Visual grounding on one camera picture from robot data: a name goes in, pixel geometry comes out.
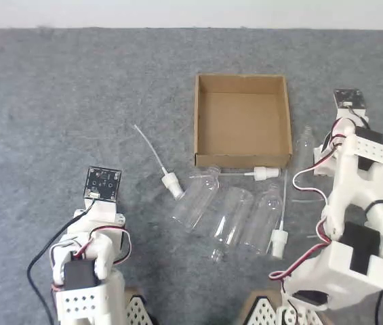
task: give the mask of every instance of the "clear plastic bottle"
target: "clear plastic bottle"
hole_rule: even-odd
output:
[[[216,195],[219,183],[220,168],[210,167],[202,174],[194,177],[183,197],[173,210],[172,218],[192,230],[198,224],[202,214]]]
[[[313,135],[313,130],[309,125],[306,125],[301,133],[300,138],[295,143],[292,165],[289,171],[289,175],[291,177],[293,177],[299,171],[302,171],[313,165],[315,161],[313,149],[315,146],[316,139]],[[314,182],[315,179],[312,171],[303,173],[296,178],[296,184],[302,188],[314,187]],[[295,187],[292,186],[292,184],[290,188],[290,197],[294,202],[319,201],[321,199],[320,196],[314,192],[298,191],[295,189]]]
[[[280,219],[282,208],[283,200],[280,196],[280,189],[272,183],[267,193],[264,193],[255,204],[241,242],[256,254],[265,255],[270,244],[271,233]]]
[[[230,249],[238,245],[252,205],[253,195],[250,192],[236,187],[228,189],[217,226],[211,232],[214,239],[212,261],[221,261]]]

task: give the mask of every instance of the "circuit board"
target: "circuit board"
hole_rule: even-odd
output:
[[[117,169],[89,167],[84,187],[84,198],[116,202],[122,172]]]
[[[334,89],[334,100],[338,108],[366,109],[365,98],[358,89]]]

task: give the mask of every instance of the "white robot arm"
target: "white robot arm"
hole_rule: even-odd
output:
[[[360,91],[339,89],[335,99],[338,117],[310,169],[334,177],[317,225],[323,243],[270,275],[283,283],[284,308],[293,304],[300,314],[354,305],[383,290],[383,135],[368,128]],[[350,204],[365,211],[364,225],[345,222]]]
[[[120,171],[90,167],[85,188],[85,205],[90,209],[49,250],[62,325],[127,324],[125,281],[113,268],[131,253],[125,218],[116,213],[119,181]],[[82,212],[76,210],[74,217]],[[124,234],[128,251],[119,259]]]

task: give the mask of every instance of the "white wall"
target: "white wall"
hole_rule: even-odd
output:
[[[383,29],[383,0],[0,0],[0,28]]]

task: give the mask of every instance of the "open cardboard box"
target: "open cardboard box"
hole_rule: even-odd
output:
[[[196,77],[196,166],[284,167],[291,155],[284,76],[200,74]]]

